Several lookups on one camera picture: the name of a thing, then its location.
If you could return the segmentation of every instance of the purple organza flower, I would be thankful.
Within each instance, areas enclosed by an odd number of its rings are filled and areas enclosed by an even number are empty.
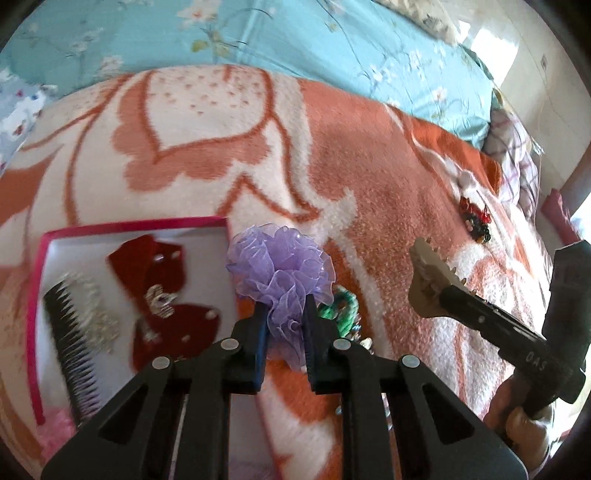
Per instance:
[[[301,316],[306,295],[333,301],[332,260],[309,236],[272,223],[252,226],[232,239],[226,268],[236,292],[271,307],[267,320],[272,349],[300,369],[304,360]]]

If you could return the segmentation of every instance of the green hair tie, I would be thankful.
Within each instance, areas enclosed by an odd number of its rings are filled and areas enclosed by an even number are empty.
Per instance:
[[[359,314],[359,302],[354,293],[346,288],[335,285],[334,301],[330,305],[320,304],[318,315],[322,318],[335,320],[339,335],[345,337],[350,334]]]

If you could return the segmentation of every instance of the white pillow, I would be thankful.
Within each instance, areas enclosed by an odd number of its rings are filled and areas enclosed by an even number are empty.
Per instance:
[[[439,40],[451,46],[457,45],[459,35],[456,26],[439,0],[375,0],[421,27]]]

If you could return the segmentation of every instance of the blue floral bedsheet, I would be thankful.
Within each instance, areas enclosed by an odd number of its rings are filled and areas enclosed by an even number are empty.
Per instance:
[[[59,95],[122,72],[236,63],[388,102],[480,148],[492,81],[371,0],[45,0],[0,53]]]

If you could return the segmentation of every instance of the orange and white blanket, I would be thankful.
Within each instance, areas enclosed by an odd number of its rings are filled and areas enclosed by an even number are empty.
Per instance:
[[[332,256],[378,355],[412,352],[478,415],[507,373],[495,348],[407,300],[408,248],[431,236],[481,296],[537,329],[548,272],[531,225],[496,198],[499,167],[442,129],[320,83],[232,66],[97,84],[43,112],[0,179],[0,436],[34,475],[41,450],[24,364],[40,236],[67,226],[222,215],[233,233],[292,225]],[[473,242],[460,195],[492,212]],[[270,362],[259,396],[285,480],[339,478],[338,399]]]

